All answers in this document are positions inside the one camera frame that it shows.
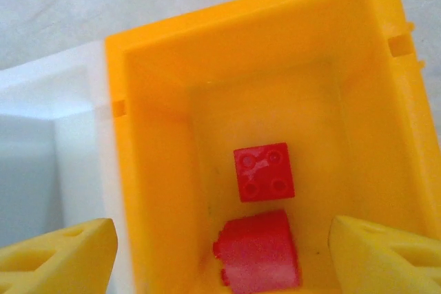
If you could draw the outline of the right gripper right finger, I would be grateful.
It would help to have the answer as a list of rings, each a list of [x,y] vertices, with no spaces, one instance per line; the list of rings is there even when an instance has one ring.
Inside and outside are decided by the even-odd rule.
[[[336,216],[328,245],[343,293],[439,293],[440,241]]]

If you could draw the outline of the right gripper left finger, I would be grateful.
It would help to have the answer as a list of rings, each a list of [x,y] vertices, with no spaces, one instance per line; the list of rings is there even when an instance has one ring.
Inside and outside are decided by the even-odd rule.
[[[118,238],[97,218],[1,248],[2,293],[105,293]]]

